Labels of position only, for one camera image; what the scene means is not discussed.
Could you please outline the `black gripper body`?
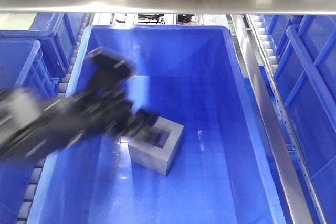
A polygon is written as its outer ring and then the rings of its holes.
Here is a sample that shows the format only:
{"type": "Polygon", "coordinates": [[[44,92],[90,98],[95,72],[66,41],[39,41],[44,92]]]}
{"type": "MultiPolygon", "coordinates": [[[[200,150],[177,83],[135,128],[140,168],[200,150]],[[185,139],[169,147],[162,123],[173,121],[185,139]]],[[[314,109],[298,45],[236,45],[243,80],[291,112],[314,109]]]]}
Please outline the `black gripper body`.
{"type": "Polygon", "coordinates": [[[96,134],[128,135],[135,131],[133,102],[120,88],[86,89],[66,97],[66,142],[96,134]]]}

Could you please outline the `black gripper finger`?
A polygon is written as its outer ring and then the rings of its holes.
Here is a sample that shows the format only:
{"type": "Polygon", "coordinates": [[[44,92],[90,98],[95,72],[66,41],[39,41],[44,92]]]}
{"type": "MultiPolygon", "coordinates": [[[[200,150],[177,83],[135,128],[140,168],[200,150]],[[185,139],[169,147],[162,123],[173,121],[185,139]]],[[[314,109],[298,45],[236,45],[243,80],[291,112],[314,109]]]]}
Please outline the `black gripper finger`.
{"type": "Polygon", "coordinates": [[[141,140],[156,140],[159,133],[153,129],[158,120],[158,114],[139,109],[128,120],[123,136],[141,140]]]}

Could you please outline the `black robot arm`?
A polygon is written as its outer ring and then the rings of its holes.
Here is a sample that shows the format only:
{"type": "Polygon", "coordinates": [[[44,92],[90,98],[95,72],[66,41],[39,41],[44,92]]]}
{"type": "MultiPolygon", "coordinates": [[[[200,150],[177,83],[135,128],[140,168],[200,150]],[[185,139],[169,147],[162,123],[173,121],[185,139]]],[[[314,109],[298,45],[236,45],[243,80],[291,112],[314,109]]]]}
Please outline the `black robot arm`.
{"type": "Polygon", "coordinates": [[[37,161],[53,151],[68,148],[81,138],[110,133],[135,138],[151,130],[159,116],[139,109],[123,91],[91,90],[70,97],[38,102],[26,89],[1,93],[1,159],[37,161]]]}

